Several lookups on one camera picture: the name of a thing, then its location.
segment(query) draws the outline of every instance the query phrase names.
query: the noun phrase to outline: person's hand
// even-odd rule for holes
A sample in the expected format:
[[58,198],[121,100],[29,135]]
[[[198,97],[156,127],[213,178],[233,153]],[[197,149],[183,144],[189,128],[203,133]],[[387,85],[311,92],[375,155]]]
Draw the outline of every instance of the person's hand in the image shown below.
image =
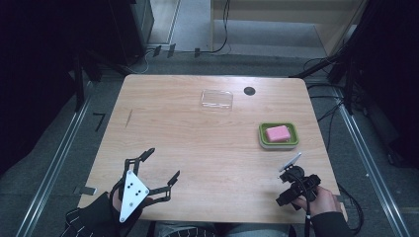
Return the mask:
[[[304,210],[307,210],[307,202],[301,197],[293,200],[292,203],[302,207]],[[317,186],[317,198],[310,202],[311,217],[331,211],[342,212],[340,202],[336,196],[332,194],[332,192]]]

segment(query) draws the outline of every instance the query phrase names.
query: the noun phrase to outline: metal rail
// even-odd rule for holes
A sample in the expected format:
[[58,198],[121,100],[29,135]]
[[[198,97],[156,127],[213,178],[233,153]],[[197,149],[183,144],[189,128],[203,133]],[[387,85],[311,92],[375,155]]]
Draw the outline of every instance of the metal rail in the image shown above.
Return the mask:
[[35,194],[35,196],[33,197],[31,201],[29,209],[25,215],[25,218],[16,236],[27,237],[27,236],[32,235],[35,229],[35,226],[37,225],[37,222],[41,216],[43,208],[46,204],[46,201],[49,197],[49,194],[52,190],[52,187],[55,184],[55,181],[58,177],[61,167],[65,161],[68,150],[70,149],[71,144],[74,140],[74,136],[77,133],[77,130],[81,124],[81,121],[83,120],[86,114],[87,108],[90,104],[92,89],[93,89],[93,85],[89,81],[89,83],[87,84],[87,90],[86,90],[87,98],[84,104],[82,105],[81,109],[77,113],[74,114],[69,127],[65,131],[64,137],[62,138],[58,146],[58,149],[55,152],[55,155],[51,161],[51,164],[49,165],[48,170],[45,173],[45,176],[43,177],[42,183],[40,187],[38,188],[37,193]]

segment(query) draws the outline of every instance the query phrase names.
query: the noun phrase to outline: small bracket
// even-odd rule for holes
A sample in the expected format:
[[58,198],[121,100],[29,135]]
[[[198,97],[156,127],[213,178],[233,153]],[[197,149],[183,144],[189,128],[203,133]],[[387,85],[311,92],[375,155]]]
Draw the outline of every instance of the small bracket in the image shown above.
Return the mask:
[[121,207],[120,223],[125,222],[141,202],[148,196],[149,189],[133,173],[126,172],[126,183],[124,188],[123,205]]

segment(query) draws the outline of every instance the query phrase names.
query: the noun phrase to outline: person's leg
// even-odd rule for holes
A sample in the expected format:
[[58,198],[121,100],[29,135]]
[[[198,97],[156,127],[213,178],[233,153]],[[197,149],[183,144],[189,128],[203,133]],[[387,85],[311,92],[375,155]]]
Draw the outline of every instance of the person's leg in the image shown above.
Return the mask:
[[205,230],[210,233],[216,233],[213,223],[192,221],[157,221],[154,228],[154,237],[165,237],[172,233],[188,229],[191,229],[191,231]]
[[225,237],[288,237],[290,226],[286,224],[230,224]]

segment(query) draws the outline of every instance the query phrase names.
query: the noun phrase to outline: robotic hand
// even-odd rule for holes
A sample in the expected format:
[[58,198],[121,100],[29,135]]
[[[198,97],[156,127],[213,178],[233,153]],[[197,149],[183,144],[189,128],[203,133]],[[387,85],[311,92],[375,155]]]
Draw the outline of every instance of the robotic hand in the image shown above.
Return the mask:
[[[154,190],[150,190],[146,187],[137,176],[139,162],[144,162],[154,152],[154,150],[154,148],[150,148],[147,151],[144,151],[137,158],[126,159],[123,177],[112,188],[111,197],[114,195],[115,191],[119,189],[119,198],[122,202],[120,223],[124,223],[138,207],[144,208],[161,201],[168,201],[171,198],[171,189],[178,181],[180,171],[176,172],[172,179],[167,182],[166,187]],[[162,193],[165,193],[165,197],[160,197],[147,202],[144,201],[145,198],[149,196]]]

